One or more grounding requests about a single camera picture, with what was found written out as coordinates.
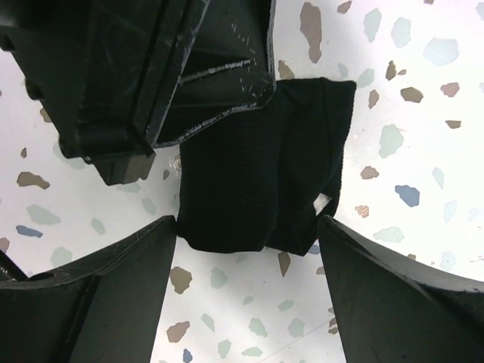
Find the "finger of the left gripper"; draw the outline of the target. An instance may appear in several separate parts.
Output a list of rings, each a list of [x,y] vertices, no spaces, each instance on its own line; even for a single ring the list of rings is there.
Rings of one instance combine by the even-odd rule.
[[[3,1],[1,49],[107,185],[146,179],[207,1]]]
[[[264,107],[275,93],[274,1],[211,1],[154,133],[180,144],[220,119]]]

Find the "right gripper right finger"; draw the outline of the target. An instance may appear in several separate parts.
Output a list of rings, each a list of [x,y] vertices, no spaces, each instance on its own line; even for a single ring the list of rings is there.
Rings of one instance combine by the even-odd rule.
[[[318,237],[348,362],[481,362],[483,283],[386,248],[330,216]]]

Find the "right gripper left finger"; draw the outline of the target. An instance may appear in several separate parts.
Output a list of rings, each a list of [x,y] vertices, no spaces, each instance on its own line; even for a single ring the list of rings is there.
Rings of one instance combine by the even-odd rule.
[[[148,362],[175,251],[164,216],[87,256],[27,276],[1,257],[3,362]]]

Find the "black underwear beige waistband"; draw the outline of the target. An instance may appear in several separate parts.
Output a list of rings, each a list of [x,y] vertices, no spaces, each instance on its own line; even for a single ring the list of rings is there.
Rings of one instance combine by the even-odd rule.
[[[268,105],[234,113],[180,146],[177,233],[200,251],[266,247],[303,256],[337,210],[356,84],[280,81]]]

